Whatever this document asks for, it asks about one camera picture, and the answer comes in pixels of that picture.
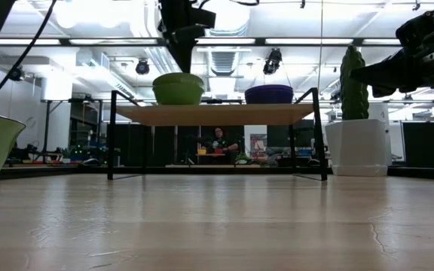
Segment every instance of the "white pot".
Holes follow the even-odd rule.
[[[334,175],[387,175],[384,122],[344,120],[327,125],[325,130]]]

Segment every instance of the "wooden table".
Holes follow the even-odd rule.
[[[313,97],[313,104],[299,104],[306,96]],[[118,106],[117,97],[121,96],[133,103],[130,106]],[[288,125],[291,155],[295,157],[295,142],[293,125],[307,115],[314,114],[316,148],[319,161],[321,181],[327,179],[324,143],[322,140],[322,127],[319,112],[319,91],[317,88],[309,89],[294,104],[270,104],[270,105],[156,105],[139,106],[136,101],[128,98],[123,93],[113,90],[110,106],[110,124],[108,125],[108,156],[114,156],[115,149],[115,124],[117,113],[131,119],[143,126],[239,126],[239,125]],[[147,144],[147,133],[143,133],[144,145]],[[146,148],[142,152],[143,173],[146,169]],[[108,160],[108,179],[114,175],[113,159]]]
[[[225,156],[225,154],[195,154],[198,157],[217,157],[217,156]]]
[[[292,125],[313,105],[119,106],[117,113],[146,126]]]

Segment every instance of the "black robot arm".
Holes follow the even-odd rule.
[[[205,35],[205,28],[215,26],[215,14],[193,8],[189,0],[158,0],[162,20],[158,30],[167,41],[167,48],[183,72],[190,73],[192,50],[196,38]]]
[[[409,20],[396,30],[402,49],[382,62],[351,72],[373,88],[374,97],[434,88],[434,11]]]

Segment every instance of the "blue bowl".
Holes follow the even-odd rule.
[[[263,85],[263,86],[251,87],[248,90],[246,90],[246,94],[247,93],[254,93],[254,92],[261,92],[261,91],[266,91],[266,90],[282,90],[282,91],[294,93],[294,90],[292,89],[292,87],[288,87],[286,85],[274,84],[274,85]]]
[[[253,87],[246,91],[246,103],[252,104],[290,104],[294,99],[291,87],[266,85]]]

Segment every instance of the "green cactus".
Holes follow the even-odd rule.
[[[341,64],[341,102],[343,120],[362,120],[369,117],[368,86],[351,79],[354,69],[365,66],[365,60],[354,45],[350,45]]]

